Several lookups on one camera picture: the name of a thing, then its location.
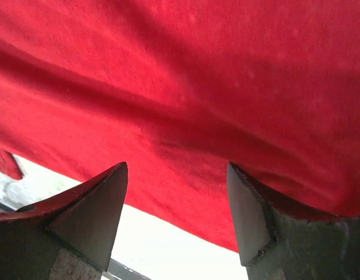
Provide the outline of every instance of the red fabric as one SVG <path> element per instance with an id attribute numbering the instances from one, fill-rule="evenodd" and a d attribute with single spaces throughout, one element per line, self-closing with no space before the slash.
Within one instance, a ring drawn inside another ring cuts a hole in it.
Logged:
<path id="1" fill-rule="evenodd" d="M 230 249 L 228 160 L 360 214 L 360 1 L 0 0 L 0 147 Z"/>
<path id="2" fill-rule="evenodd" d="M 22 171 L 12 155 L 0 148 L 0 172 L 15 180 L 23 178 Z"/>

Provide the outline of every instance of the gray surface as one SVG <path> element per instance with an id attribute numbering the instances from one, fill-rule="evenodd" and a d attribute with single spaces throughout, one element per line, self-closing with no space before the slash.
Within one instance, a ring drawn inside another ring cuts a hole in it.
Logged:
<path id="1" fill-rule="evenodd" d="M 100 280 L 102 272 L 75 253 L 60 248 L 48 280 Z"/>
<path id="2" fill-rule="evenodd" d="M 150 280 L 146 276 L 126 267 L 115 260 L 110 260 L 110 265 L 107 271 L 110 275 L 103 274 L 111 280 Z"/>
<path id="3" fill-rule="evenodd" d="M 60 244 L 35 223 L 0 223 L 0 280 L 48 279 Z"/>
<path id="4" fill-rule="evenodd" d="M 120 163 L 85 198 L 67 209 L 46 229 L 93 265 L 106 271 L 127 184 L 128 167 L 126 163 Z"/>
<path id="5" fill-rule="evenodd" d="M 276 242 L 264 248 L 261 256 L 247 267 L 249 280 L 360 280 L 360 217 L 346 218 L 327 213 L 326 222 L 292 218 L 289 215 L 296 211 L 311 214 L 313 218 L 321 214 L 324 219 L 325 212 L 283 196 L 243 170 L 236 168 L 235 171 L 241 184 L 231 181 L 234 187 L 259 190 L 260 195 L 255 197 L 264 209 L 269 233 L 276 236 Z M 266 199 L 279 197 L 279 202 L 290 205 L 291 210 L 279 212 L 272 206 L 267 207 L 267 202 L 261 201 L 262 193 Z M 230 197 L 231 205 L 241 201 L 244 200 L 240 197 Z M 241 227 L 240 218 L 244 221 L 243 214 L 233 214 L 237 229 Z M 238 244 L 245 240 L 240 234 L 250 236 L 241 230 L 236 230 L 236 234 Z"/>
<path id="6" fill-rule="evenodd" d="M 229 164 L 227 172 L 229 203 L 240 262 L 241 265 L 247 266 L 259 258 L 261 250 L 271 239 L 261 205 L 244 186 L 242 180 Z"/>

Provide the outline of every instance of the red cloth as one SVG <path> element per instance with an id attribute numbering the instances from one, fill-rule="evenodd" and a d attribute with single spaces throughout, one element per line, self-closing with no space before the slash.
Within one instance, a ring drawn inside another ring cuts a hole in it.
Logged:
<path id="1" fill-rule="evenodd" d="M 360 214 L 360 1 L 0 0 L 0 147 L 230 249 L 228 160 Z"/>
<path id="2" fill-rule="evenodd" d="M 21 180 L 23 173 L 12 155 L 0 148 L 0 172 L 15 180 Z"/>

